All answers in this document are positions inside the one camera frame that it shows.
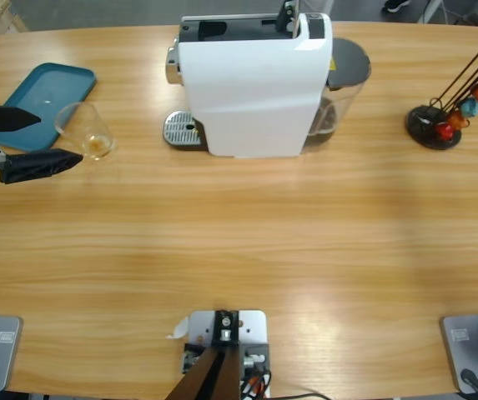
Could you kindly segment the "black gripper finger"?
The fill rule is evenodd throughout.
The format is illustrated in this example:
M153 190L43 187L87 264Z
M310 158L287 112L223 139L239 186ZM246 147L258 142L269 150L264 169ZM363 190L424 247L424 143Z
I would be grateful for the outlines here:
M21 108L0 106L0 132L15 132L40 122L40 117Z
M0 182L20 183L49 178L75 167L82 160L82 154L61 148L9 155L0 170Z

